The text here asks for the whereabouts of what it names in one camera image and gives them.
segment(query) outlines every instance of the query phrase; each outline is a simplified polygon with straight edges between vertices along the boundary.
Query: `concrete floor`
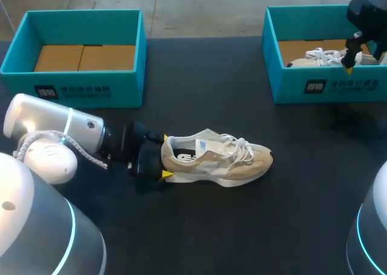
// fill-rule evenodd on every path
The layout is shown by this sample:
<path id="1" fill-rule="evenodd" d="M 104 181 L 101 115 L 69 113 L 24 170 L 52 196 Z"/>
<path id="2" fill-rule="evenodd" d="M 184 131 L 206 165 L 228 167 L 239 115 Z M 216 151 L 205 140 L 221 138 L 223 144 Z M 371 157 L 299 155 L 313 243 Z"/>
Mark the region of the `concrete floor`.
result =
<path id="1" fill-rule="evenodd" d="M 266 6 L 347 4 L 350 0 L 2 1 L 15 27 L 27 10 L 140 8 L 144 12 L 148 37 L 191 37 L 260 35 Z M 0 13 L 0 40 L 10 39 L 11 33 L 4 14 Z"/>

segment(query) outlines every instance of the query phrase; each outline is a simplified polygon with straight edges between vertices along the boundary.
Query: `brown cardboard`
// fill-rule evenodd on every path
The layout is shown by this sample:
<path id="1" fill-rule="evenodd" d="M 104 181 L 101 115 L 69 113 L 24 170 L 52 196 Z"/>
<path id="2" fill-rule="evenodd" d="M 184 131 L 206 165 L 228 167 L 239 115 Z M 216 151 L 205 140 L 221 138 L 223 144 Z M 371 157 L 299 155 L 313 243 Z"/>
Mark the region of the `brown cardboard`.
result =
<path id="1" fill-rule="evenodd" d="M 291 41 L 279 41 L 279 50 L 281 52 L 282 61 L 287 66 L 295 59 L 302 59 L 305 57 L 305 53 L 308 50 L 313 50 L 317 47 L 324 47 L 322 40 L 291 40 Z"/>
<path id="2" fill-rule="evenodd" d="M 324 50 L 343 50 L 345 48 L 345 39 L 330 39 L 330 40 L 323 40 L 324 42 Z M 366 44 L 362 44 L 362 49 L 364 54 L 371 54 L 369 53 L 369 49 Z"/>
<path id="3" fill-rule="evenodd" d="M 85 46 L 79 71 L 133 70 L 135 45 Z"/>
<path id="4" fill-rule="evenodd" d="M 77 71 L 83 45 L 44 45 L 34 71 Z"/>

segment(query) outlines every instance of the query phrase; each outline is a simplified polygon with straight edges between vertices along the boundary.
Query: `shoe box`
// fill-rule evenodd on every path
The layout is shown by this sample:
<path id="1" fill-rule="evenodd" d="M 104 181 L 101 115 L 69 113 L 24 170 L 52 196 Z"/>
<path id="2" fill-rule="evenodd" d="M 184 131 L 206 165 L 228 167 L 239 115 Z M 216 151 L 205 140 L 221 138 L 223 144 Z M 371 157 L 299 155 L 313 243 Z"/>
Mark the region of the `shoe box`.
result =
<path id="1" fill-rule="evenodd" d="M 347 5 L 268 7 L 262 51 L 275 103 L 371 102 L 387 100 L 387 66 L 287 68 L 292 60 L 321 47 L 342 50 L 358 32 L 346 18 Z M 363 47 L 371 54 L 375 44 Z"/>
<path id="2" fill-rule="evenodd" d="M 141 10 L 28 11 L 0 74 L 11 94 L 72 108 L 138 108 L 145 60 Z"/>

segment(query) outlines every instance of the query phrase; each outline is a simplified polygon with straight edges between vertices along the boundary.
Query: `teal shoe box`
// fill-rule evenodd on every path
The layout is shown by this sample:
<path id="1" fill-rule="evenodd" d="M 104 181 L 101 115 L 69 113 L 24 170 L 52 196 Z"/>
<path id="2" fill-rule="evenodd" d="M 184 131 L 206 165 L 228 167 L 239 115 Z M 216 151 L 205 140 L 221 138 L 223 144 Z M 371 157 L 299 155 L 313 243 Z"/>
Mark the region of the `teal shoe box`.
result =
<path id="1" fill-rule="evenodd" d="M 342 66 L 287 68 L 282 62 L 278 41 L 353 36 L 358 30 L 346 18 L 347 8 L 347 5 L 317 5 L 266 9 L 262 50 L 275 103 L 387 100 L 385 65 L 355 66 L 352 75 L 348 75 Z M 375 46 L 371 44 L 368 48 L 373 52 Z"/>
<path id="2" fill-rule="evenodd" d="M 36 73 L 43 45 L 135 45 L 133 70 Z M 138 108 L 145 60 L 141 10 L 28 11 L 0 72 L 13 95 L 21 92 L 72 108 Z"/>

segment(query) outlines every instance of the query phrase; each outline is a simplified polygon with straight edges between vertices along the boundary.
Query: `sneaker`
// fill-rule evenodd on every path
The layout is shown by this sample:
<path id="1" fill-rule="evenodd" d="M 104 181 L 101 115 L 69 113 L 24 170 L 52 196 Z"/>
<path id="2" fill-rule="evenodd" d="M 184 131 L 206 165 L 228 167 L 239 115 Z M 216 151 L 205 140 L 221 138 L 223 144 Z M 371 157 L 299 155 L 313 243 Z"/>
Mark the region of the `sneaker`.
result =
<path id="1" fill-rule="evenodd" d="M 287 67 L 312 67 L 312 66 L 342 66 L 341 60 L 346 54 L 346 49 L 326 50 L 322 51 L 322 48 L 307 51 L 304 59 L 296 59 L 289 63 Z M 376 60 L 369 54 L 363 54 L 362 52 L 356 55 L 356 65 L 379 65 L 380 61 Z"/>
<path id="2" fill-rule="evenodd" d="M 161 160 L 170 173 L 166 181 L 192 183 L 209 180 L 224 187 L 241 186 L 268 171 L 271 150 L 243 138 L 210 129 L 188 137 L 167 137 Z"/>

